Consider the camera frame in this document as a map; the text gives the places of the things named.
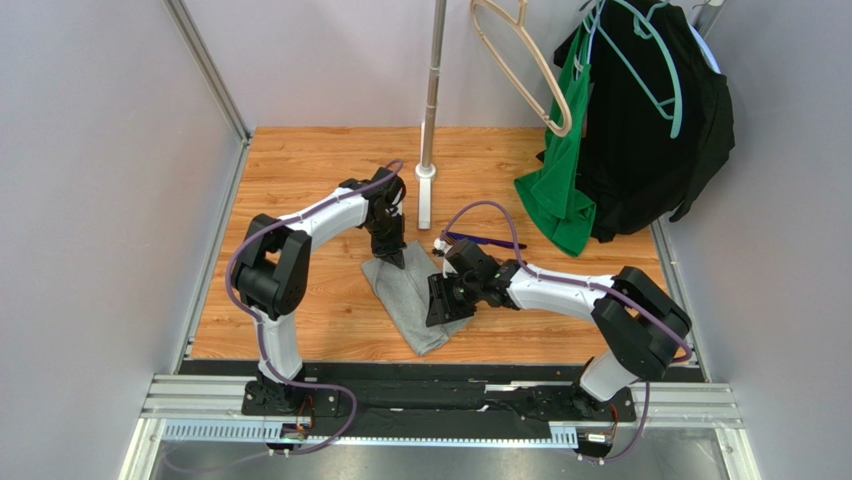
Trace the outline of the grey cloth napkin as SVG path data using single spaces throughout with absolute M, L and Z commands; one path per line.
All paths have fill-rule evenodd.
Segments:
M 428 277 L 441 270 L 417 240 L 407 244 L 403 260 L 405 267 L 400 269 L 385 260 L 370 259 L 361 265 L 361 271 L 412 351 L 425 356 L 444 346 L 471 317 L 427 327 Z

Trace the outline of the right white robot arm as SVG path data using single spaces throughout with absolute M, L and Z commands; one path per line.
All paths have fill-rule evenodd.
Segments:
M 592 358 L 575 382 L 590 402 L 610 401 L 637 381 L 659 381 L 671 364 L 691 356 L 686 341 L 691 318 L 635 267 L 616 275 L 581 276 L 518 259 L 499 261 L 478 244 L 461 240 L 444 253 L 442 271 L 429 276 L 428 294 L 429 327 L 471 318 L 481 303 L 594 324 L 607 350 Z

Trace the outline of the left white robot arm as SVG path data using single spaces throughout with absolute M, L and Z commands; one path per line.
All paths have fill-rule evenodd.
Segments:
M 307 292 L 312 253 L 353 228 L 370 236 L 373 256 L 402 270 L 406 195 L 399 159 L 367 180 L 348 179 L 327 197 L 280 217 L 250 223 L 228 262 L 226 292 L 253 317 L 260 351 L 259 382 L 281 396 L 310 386 L 303 376 L 295 314 Z

